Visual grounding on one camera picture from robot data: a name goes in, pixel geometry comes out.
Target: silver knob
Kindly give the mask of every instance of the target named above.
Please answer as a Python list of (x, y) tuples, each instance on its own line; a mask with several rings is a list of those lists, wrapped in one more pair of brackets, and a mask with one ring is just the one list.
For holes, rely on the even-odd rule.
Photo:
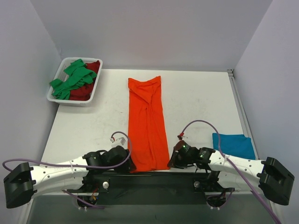
[(199, 182), (199, 181), (195, 181), (195, 182), (194, 182), (194, 186), (195, 186), (196, 188), (199, 188), (199, 186), (200, 186), (200, 182)]
[(107, 181), (103, 182), (103, 188), (104, 189), (109, 188), (109, 183)]

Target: wall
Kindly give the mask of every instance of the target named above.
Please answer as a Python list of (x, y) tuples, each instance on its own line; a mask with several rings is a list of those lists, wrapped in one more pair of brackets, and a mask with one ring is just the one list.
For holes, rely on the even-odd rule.
[[(2, 2), (0, 30), (0, 158), (40, 159), (57, 110), (45, 96), (61, 59), (29, 0)], [(7, 174), (0, 168), (1, 180)], [(13, 224), (20, 209), (5, 204), (1, 183), (0, 222)]]
[(294, 175), (285, 223), (299, 219), (299, 1), (273, 0), (235, 69), (259, 156), (277, 158)]
[(226, 71), (271, 0), (31, 0), (62, 58), (105, 68)]

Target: blue cloth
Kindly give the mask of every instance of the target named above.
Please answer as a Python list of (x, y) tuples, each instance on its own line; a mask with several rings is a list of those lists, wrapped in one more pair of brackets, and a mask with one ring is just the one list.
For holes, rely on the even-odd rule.
[[(213, 147), (218, 150), (218, 136), (213, 133)], [(243, 134), (220, 134), (221, 150), (224, 154), (237, 156), (240, 158), (255, 160), (254, 150), (251, 138), (245, 137)]]

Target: tabletop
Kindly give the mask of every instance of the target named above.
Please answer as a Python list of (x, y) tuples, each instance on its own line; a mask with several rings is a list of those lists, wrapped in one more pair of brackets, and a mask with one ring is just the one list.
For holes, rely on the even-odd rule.
[[(162, 80), (170, 157), (177, 135), (195, 119), (212, 123), (222, 134), (243, 134), (226, 72), (103, 69), (90, 107), (59, 106), (42, 161), (59, 163), (88, 152), (109, 150), (113, 132), (128, 132), (128, 78), (147, 81), (156, 76)], [(213, 132), (207, 124), (194, 123), (185, 131), (184, 140), (197, 148), (213, 147)], [(195, 168), (168, 171), (194, 172)]]

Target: plastic basket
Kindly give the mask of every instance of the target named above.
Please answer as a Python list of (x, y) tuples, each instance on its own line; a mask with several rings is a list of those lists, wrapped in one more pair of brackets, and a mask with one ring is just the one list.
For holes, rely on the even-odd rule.
[(69, 75), (67, 75), (64, 72), (64, 70), (68, 66), (70, 66), (70, 64), (72, 62), (74, 62), (78, 59), (82, 59), (84, 63), (92, 63), (92, 62), (100, 61), (100, 68), (99, 68), (99, 71), (98, 71), (98, 74), (97, 74), (97, 77), (96, 77), (96, 80), (95, 80), (95, 83), (94, 83), (94, 86), (93, 86), (93, 91), (90, 95), (89, 100), (79, 101), (79, 100), (56, 99), (54, 96), (52, 96), (53, 88), (52, 88), (52, 86), (50, 86), (50, 89), (49, 89), (48, 94), (47, 94), (47, 99), (49, 101), (56, 102), (56, 103), (61, 104), (61, 105), (67, 105), (67, 106), (89, 106), (90, 105), (90, 102), (93, 100), (94, 92), (96, 90), (96, 87), (97, 87), (97, 84), (98, 84), (98, 81), (99, 81), (100, 72), (102, 70), (102, 65), (103, 65), (102, 60), (97, 59), (97, 58), (89, 58), (89, 57), (67, 57), (64, 60), (62, 60), (60, 66), (59, 66), (59, 68), (56, 72), (56, 75), (55, 75), (54, 79), (59, 78), (61, 81), (65, 82), (69, 78)]

